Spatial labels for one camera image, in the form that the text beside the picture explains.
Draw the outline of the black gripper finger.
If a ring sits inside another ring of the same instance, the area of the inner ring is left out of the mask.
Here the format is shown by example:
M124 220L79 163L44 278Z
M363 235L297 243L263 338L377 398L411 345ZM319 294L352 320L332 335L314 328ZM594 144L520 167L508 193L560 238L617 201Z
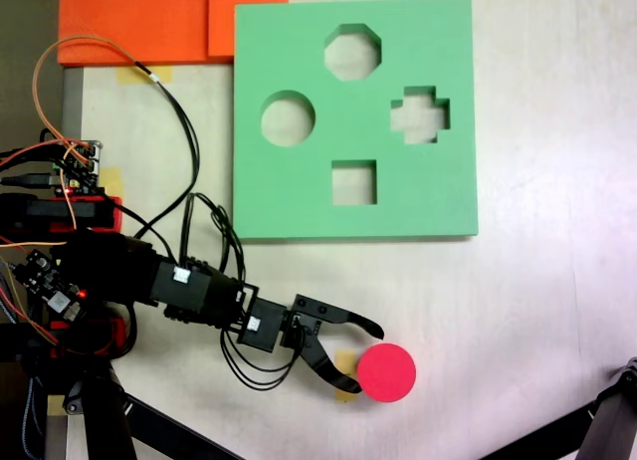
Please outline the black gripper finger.
M301 326L302 346L300 357L322 380L334 388L350 394L362 393L357 380L341 372L328 357L314 331Z
M378 340L384 339L384 330L381 325L357 313L333 306L321 306L318 313L318 317L324 322L335 325L353 324Z

